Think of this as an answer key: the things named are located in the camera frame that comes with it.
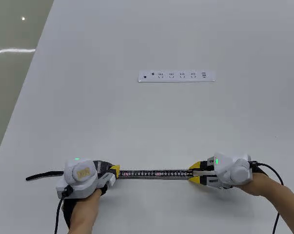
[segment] measuring tape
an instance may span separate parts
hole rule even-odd
[[[194,176],[192,170],[120,170],[119,179],[172,179],[187,180]]]

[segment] power strip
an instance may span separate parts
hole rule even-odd
[[[197,70],[161,70],[140,71],[138,82],[214,82],[215,74],[211,71]]]

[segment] human hand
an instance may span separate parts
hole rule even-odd
[[[97,189],[88,198],[79,199],[73,208],[69,234],[90,234],[98,215],[101,190]]]
[[[253,180],[250,183],[237,187],[254,196],[266,196],[275,183],[277,182],[263,173],[253,173]]]

